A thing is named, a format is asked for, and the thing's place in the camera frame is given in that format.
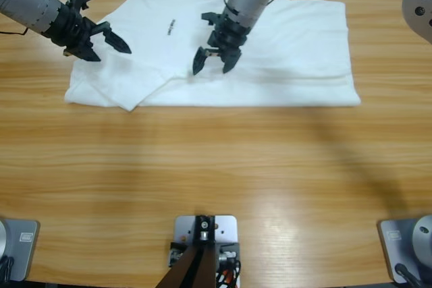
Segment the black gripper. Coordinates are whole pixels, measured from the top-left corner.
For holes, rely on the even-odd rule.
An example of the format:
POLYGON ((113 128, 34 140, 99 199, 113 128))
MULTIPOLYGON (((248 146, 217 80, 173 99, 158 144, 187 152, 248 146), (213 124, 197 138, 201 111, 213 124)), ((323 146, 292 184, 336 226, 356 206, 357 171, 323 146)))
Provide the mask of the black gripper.
POLYGON ((199 47, 193 62, 192 73, 195 76, 205 65, 208 54, 220 56, 223 62, 223 73, 231 71, 241 57, 240 47, 246 42, 251 27, 244 27, 233 21, 227 14, 208 13, 207 21, 214 26, 207 44, 209 49, 199 47))
MULTIPOLYGON (((101 59, 93 51, 90 41, 90 20, 84 18, 80 11, 88 9, 87 1, 67 1, 57 10, 57 17, 50 23, 42 35, 54 44, 66 47, 63 55, 75 56, 89 62, 99 62, 101 59)), ((112 31, 109 22, 102 22, 94 27, 94 35, 102 34, 105 42, 120 53, 131 54, 128 44, 112 31)))

